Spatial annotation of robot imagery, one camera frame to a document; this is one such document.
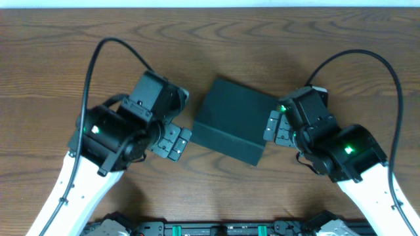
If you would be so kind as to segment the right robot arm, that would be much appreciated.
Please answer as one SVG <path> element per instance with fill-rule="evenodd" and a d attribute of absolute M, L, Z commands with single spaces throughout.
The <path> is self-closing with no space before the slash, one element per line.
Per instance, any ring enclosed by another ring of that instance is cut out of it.
<path fill-rule="evenodd" d="M 387 155 L 361 125 L 338 126 L 327 109 L 328 92 L 303 87 L 278 100 L 263 138 L 295 148 L 318 175 L 328 176 L 360 209 L 377 235 L 419 233 L 419 215 L 396 178 Z"/>

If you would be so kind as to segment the dark green box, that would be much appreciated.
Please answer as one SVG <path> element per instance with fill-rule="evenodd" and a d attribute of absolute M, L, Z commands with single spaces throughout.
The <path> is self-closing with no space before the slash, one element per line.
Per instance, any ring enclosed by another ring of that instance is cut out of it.
<path fill-rule="evenodd" d="M 278 99 L 224 79 L 216 79 L 194 119 L 191 141 L 256 166 L 263 134 Z"/>

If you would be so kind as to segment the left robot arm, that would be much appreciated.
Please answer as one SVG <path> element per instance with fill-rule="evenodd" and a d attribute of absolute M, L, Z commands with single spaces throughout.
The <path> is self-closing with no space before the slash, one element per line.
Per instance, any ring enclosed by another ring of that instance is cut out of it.
<path fill-rule="evenodd" d="M 192 133 L 172 120 L 188 99 L 187 90 L 147 71 L 130 95 L 88 109 L 28 235 L 79 235 L 105 194 L 147 151 L 177 162 Z"/>

